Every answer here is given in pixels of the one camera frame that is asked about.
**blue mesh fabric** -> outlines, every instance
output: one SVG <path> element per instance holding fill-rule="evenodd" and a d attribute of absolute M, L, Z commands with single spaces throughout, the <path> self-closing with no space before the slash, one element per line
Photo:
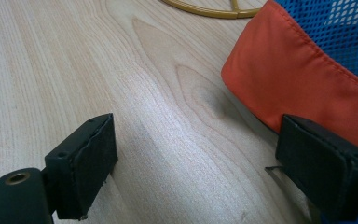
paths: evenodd
<path fill-rule="evenodd" d="M 358 76 L 358 0 L 275 0 L 331 58 Z"/>

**seam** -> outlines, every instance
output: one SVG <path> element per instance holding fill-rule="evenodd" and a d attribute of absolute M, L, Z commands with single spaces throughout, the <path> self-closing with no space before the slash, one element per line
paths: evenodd
<path fill-rule="evenodd" d="M 266 4 L 266 7 L 272 7 L 275 11 L 277 11 L 282 18 L 288 23 L 289 27 L 298 35 L 299 38 L 302 39 L 303 43 L 308 45 L 316 58 L 320 57 L 322 60 L 327 63 L 329 66 L 333 66 L 333 68 L 342 76 L 348 78 L 351 82 L 358 86 L 358 76 L 354 73 L 342 69 L 342 65 L 337 63 L 334 59 L 329 57 L 319 46 L 307 35 L 307 33 L 302 30 L 302 28 L 297 24 L 293 23 L 292 17 L 285 11 L 281 9 L 281 5 L 276 3 L 273 0 L 268 0 L 270 4 Z"/>

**wood grain surface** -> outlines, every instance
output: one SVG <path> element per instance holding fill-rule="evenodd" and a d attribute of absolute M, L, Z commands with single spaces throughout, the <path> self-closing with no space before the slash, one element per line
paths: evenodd
<path fill-rule="evenodd" d="M 293 183 L 264 170 L 276 134 L 221 80 L 247 22 L 158 0 L 0 0 L 0 176 L 42 169 L 112 112 L 119 161 L 82 223 L 316 222 Z"/>

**wooden tabletop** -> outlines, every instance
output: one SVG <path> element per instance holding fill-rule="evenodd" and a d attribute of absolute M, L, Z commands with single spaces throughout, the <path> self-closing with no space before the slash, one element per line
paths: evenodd
<path fill-rule="evenodd" d="M 112 112 L 119 161 L 82 223 L 316 221 L 290 179 L 264 170 L 278 164 L 276 134 L 221 80 L 247 22 L 158 0 L 0 0 L 0 176 L 43 169 L 84 121 Z"/>

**curved yellow tube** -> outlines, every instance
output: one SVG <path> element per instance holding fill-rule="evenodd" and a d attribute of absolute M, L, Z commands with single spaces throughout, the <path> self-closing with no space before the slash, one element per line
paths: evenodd
<path fill-rule="evenodd" d="M 231 5 L 233 7 L 231 11 L 210 9 L 206 7 L 197 7 L 179 0 L 161 0 L 161 1 L 165 2 L 166 4 L 172 7 L 179 8 L 189 13 L 193 13 L 205 17 L 220 18 L 220 19 L 252 18 L 260 10 L 260 8 L 239 9 L 237 0 L 231 0 Z"/>

